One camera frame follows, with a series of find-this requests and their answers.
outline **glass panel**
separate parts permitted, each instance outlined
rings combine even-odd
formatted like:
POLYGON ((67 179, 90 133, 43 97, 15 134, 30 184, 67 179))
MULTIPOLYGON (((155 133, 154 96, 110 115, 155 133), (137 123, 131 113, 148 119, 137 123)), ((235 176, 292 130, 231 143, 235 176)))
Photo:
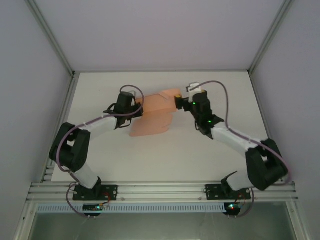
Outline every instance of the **glass panel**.
POLYGON ((118 213, 96 220, 38 214, 30 240, 294 240, 283 203, 256 203, 242 218, 222 213, 118 213))

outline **white table surface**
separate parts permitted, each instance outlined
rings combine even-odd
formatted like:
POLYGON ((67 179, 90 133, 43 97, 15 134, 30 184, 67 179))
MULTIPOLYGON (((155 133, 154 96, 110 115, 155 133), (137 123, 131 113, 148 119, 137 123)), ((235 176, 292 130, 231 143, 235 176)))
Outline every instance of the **white table surface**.
MULTIPOLYGON (((230 101, 229 123, 254 138, 267 133, 247 72, 116 72, 81 73, 68 122, 79 124, 101 115, 118 98, 121 86, 138 86, 145 95, 209 80, 225 84, 230 101)), ((218 84, 208 91, 213 114, 225 118, 226 97, 218 84)), ((92 140, 87 164, 102 181, 162 182, 219 181, 246 168, 246 161, 229 147, 195 130, 194 119, 183 110, 173 113, 169 131, 151 136, 130 137, 130 127, 107 132, 92 140)), ((52 181, 72 181, 56 166, 52 181)))

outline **white tabletop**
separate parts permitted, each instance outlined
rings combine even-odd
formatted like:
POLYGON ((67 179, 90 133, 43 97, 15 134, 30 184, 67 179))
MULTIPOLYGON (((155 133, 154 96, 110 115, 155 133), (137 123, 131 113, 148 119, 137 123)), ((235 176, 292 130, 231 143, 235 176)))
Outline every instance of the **white tabletop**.
MULTIPOLYGON (((68 122, 77 125, 100 116, 117 101, 120 87, 126 84, 141 88, 145 95, 180 88, 186 97, 189 83, 209 80, 221 81, 228 90, 231 127, 254 138, 266 139, 247 72, 81 73, 68 122)), ((211 83, 203 88, 208 91, 213 114, 224 119, 226 97, 222 87, 211 83)), ((90 142, 87 164, 102 181, 220 181, 246 168, 245 159, 237 152, 196 131, 192 115, 183 110, 173 113, 172 124, 165 133, 130 137, 129 132, 130 127, 117 129, 90 142)), ((56 166, 52 181, 72 181, 72 178, 56 166)))

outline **ventilation grille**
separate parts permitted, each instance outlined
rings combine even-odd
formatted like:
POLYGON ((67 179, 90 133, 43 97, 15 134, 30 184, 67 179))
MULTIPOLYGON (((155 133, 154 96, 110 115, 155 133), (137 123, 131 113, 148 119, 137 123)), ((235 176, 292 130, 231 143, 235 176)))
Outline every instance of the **ventilation grille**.
MULTIPOLYGON (((73 207, 82 210, 82 204, 74 204, 73 207)), ((225 213, 223 203, 111 203, 110 207, 104 209, 102 213, 225 213)), ((63 214, 73 213, 73 210, 64 203, 39 204, 37 213, 39 214, 63 214)), ((97 213, 96 211, 85 211, 85 213, 97 213)))

